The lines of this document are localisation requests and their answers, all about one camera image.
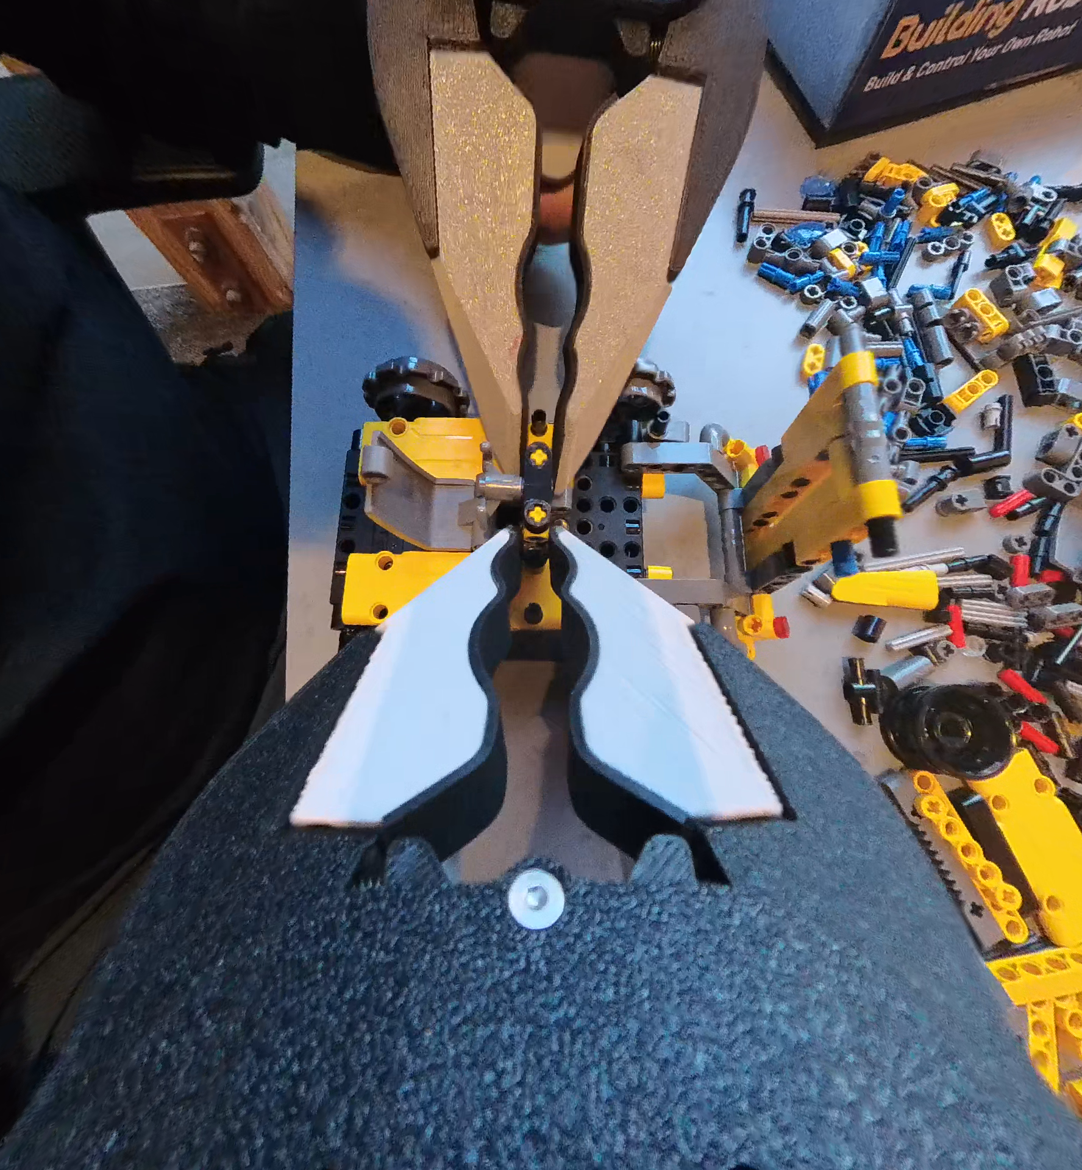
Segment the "wooden beam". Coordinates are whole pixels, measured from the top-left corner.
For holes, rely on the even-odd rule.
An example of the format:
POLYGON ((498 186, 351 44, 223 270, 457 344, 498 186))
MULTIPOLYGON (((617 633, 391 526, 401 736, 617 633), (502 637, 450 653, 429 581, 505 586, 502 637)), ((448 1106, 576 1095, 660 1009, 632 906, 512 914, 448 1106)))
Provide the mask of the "wooden beam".
POLYGON ((160 203, 127 215, 195 300, 215 314, 280 314, 294 303, 294 229, 275 192, 160 203))

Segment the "dark blue cardboard kit box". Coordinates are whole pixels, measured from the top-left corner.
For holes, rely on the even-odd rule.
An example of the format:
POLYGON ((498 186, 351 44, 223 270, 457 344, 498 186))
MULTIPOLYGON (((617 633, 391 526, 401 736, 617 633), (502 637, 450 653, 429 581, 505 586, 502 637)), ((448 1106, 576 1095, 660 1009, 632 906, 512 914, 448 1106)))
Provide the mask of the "dark blue cardboard kit box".
POLYGON ((816 144, 1082 68, 1082 1, 769 1, 769 62, 816 144))

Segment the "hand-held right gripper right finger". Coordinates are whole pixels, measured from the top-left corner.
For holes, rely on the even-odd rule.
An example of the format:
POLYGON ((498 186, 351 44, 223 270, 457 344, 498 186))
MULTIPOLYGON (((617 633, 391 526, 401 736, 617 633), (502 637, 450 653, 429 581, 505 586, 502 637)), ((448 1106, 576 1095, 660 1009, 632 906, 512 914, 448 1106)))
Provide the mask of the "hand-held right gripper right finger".
POLYGON ((783 802, 693 623, 566 529, 549 548, 571 681, 567 785, 581 821, 637 858, 653 836, 718 862, 706 829, 783 802))

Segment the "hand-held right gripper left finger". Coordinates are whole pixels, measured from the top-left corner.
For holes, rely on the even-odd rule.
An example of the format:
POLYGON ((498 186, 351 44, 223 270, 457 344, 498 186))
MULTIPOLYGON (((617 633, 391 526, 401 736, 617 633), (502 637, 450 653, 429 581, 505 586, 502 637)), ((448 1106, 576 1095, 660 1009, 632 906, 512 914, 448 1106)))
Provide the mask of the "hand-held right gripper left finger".
POLYGON ((521 539, 501 529, 382 622, 290 812, 294 826, 419 836, 441 860, 503 804, 506 756, 492 673, 506 655, 521 539))

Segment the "yellow toy vehicle assembly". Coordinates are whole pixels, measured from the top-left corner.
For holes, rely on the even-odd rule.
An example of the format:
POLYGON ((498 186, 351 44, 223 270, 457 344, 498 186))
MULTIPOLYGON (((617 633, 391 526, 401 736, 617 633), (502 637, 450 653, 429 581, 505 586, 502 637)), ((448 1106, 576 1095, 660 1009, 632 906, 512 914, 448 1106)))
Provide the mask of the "yellow toy vehicle assembly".
MULTIPOLYGON (((635 361, 617 402, 574 477, 556 482, 551 526, 568 532, 673 607, 689 607, 754 660, 768 640, 790 635, 771 594, 836 561, 844 546, 870 539, 876 554, 896 544, 902 498, 888 476, 879 355, 896 343, 850 329, 832 356, 811 344, 802 371, 811 385, 776 447, 754 447, 724 429, 690 427, 670 416, 674 381, 635 361), (645 505, 667 476, 692 476, 711 490, 721 524, 718 577, 679 578, 655 566, 644 533, 645 505)), ((339 512, 333 568, 333 627, 356 635, 380 625, 501 529, 521 528, 521 503, 476 498, 483 471, 505 471, 491 450, 472 396, 442 365, 390 359, 372 369, 362 395, 375 414, 354 436, 339 512)), ((543 648, 562 624, 549 559, 523 559, 508 601, 517 654, 556 658, 543 648)))

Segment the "pile of yellow building pieces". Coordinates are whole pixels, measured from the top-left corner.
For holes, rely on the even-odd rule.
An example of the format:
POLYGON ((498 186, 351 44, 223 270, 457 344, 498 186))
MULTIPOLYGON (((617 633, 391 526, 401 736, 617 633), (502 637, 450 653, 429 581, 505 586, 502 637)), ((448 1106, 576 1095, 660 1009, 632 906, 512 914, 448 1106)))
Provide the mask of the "pile of yellow building pieces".
POLYGON ((1082 1118, 1082 832, 1059 789, 1026 750, 952 789, 925 770, 879 781, 1019 1014, 1028 1060, 1082 1118))

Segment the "pile of mixed small pieces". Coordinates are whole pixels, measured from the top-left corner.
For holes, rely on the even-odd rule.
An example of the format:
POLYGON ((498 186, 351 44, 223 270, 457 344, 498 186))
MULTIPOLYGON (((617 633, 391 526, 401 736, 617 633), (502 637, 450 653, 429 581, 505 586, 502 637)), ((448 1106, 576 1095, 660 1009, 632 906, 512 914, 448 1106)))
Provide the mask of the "pile of mixed small pieces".
POLYGON ((879 571, 936 578, 917 633, 887 650, 937 662, 953 643, 999 672, 998 720, 1046 767, 1082 831, 1082 183, 1021 178, 981 153, 922 167, 872 153, 800 208, 739 194, 758 279, 802 305, 800 379, 831 377, 855 328, 879 369, 887 470, 906 516, 973 518, 983 544, 892 558, 835 552, 805 588, 879 571))

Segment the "person's left forearm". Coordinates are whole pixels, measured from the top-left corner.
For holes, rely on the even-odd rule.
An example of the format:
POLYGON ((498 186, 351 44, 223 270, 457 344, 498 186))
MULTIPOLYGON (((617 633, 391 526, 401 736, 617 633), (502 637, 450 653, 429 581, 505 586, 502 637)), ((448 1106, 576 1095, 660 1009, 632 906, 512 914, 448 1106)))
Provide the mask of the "person's left forearm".
POLYGON ((354 1, 0 1, 0 57, 174 144, 248 142, 394 174, 354 1))

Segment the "grey desk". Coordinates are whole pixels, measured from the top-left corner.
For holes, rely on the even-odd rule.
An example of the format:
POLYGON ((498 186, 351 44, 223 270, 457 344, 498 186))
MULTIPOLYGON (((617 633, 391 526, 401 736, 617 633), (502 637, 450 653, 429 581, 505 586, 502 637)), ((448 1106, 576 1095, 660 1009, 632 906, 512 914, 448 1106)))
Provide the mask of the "grey desk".
MULTIPOLYGON (((844 174, 877 151, 900 159, 950 163, 979 149, 1021 174, 1082 181, 1082 71, 1034 83, 974 106, 951 110, 864 139, 816 149, 774 80, 764 75, 746 139, 720 201, 675 280, 643 354, 677 382, 675 417, 697 429, 718 422, 755 445, 775 445, 805 399, 799 380, 801 310, 755 279, 734 242, 738 194, 755 188, 756 207, 796 207, 802 178, 844 174)), ((286 695, 336 652, 329 587, 342 465, 352 431, 370 415, 362 376, 380 361, 422 356, 460 374, 461 361, 402 183, 390 176, 296 154, 296 311, 291 407, 289 613, 286 695)), ((529 295, 546 324, 537 329, 538 363, 561 358, 561 329, 571 315, 571 277, 563 247, 537 257, 529 295)), ((720 567, 714 496, 693 478, 667 481, 649 505, 650 561, 677 577, 700 578, 720 567)), ((941 518, 925 505, 902 524, 903 552, 958 546, 998 548, 1001 531, 979 513, 941 518)), ((832 605, 797 597, 802 581, 776 593, 776 613, 792 628, 771 640, 756 663, 835 735, 874 777, 896 767, 875 726, 855 726, 841 694, 841 663, 866 653, 870 665, 895 655, 860 647, 851 625, 860 612, 886 617, 885 637, 913 629, 902 610, 832 605)), ((503 664, 496 688, 503 704, 508 786, 496 821, 445 862, 452 881, 487 882, 521 862, 544 857, 569 875, 619 880, 629 862, 581 826, 564 784, 566 713, 546 663, 503 664)))

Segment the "black beam with yellow pins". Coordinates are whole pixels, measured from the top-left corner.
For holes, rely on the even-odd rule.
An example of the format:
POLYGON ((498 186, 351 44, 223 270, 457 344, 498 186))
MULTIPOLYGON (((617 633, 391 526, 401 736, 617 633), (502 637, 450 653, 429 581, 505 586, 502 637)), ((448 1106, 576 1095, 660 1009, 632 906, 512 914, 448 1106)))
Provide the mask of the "black beam with yellow pins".
MULTIPOLYGON (((522 439, 521 460, 528 444, 534 440, 543 440, 551 447, 551 451, 553 455, 553 462, 554 462, 554 468, 553 468, 553 490, 554 490, 554 475, 557 471, 557 462, 556 462, 556 456, 553 453, 552 426, 548 424, 548 416, 546 411, 542 409, 537 409, 532 411, 531 417, 524 427, 524 434, 522 439)), ((523 559, 527 564, 538 567, 542 563, 544 563, 544 561, 548 558, 548 537, 549 537, 551 523, 549 523, 548 533, 546 536, 539 537, 539 538, 531 537, 523 529, 522 502, 521 502, 521 528, 522 528, 522 541, 523 541, 523 546, 522 546, 523 559)))

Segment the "person's leg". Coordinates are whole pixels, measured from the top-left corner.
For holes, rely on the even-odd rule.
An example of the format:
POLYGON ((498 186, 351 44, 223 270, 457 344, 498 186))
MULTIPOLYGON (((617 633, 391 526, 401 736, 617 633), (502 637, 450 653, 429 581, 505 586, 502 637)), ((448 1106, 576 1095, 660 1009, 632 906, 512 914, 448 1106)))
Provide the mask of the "person's leg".
POLYGON ((254 603, 264 637, 259 721, 284 693, 293 336, 293 311, 273 314, 238 351, 227 343, 175 365, 214 412, 223 577, 230 594, 254 603))

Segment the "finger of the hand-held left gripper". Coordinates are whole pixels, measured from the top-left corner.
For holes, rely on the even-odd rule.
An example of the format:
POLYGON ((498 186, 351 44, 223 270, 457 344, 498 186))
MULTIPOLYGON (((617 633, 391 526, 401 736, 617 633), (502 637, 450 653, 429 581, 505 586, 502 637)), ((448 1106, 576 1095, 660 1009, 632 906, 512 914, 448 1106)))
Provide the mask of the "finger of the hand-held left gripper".
POLYGON ((521 264, 532 243, 532 105, 487 51, 433 49, 431 126, 438 253, 431 267, 500 465, 518 465, 521 264))
POLYGON ((591 126, 577 181, 577 313, 564 345, 557 477, 574 477, 670 291, 698 85, 648 76, 591 126))

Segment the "plain black tyre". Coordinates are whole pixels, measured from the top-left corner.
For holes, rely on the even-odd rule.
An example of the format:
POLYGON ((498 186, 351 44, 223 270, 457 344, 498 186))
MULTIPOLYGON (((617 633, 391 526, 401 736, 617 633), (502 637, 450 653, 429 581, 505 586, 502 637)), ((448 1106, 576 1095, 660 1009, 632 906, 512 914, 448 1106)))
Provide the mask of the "plain black tyre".
POLYGON ((1011 718, 999 698, 970 684, 917 685, 883 708, 887 750, 905 766, 958 780, 988 780, 1016 751, 1011 718))

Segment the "person's left hand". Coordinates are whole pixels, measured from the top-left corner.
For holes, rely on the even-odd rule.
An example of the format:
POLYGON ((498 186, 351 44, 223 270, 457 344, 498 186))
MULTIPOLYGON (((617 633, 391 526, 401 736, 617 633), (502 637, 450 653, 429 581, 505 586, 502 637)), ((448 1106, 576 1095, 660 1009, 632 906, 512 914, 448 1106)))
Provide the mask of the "person's left hand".
POLYGON ((562 244, 571 240, 574 227, 574 193, 574 173, 564 176, 561 183, 542 177, 537 208, 537 243, 562 244))

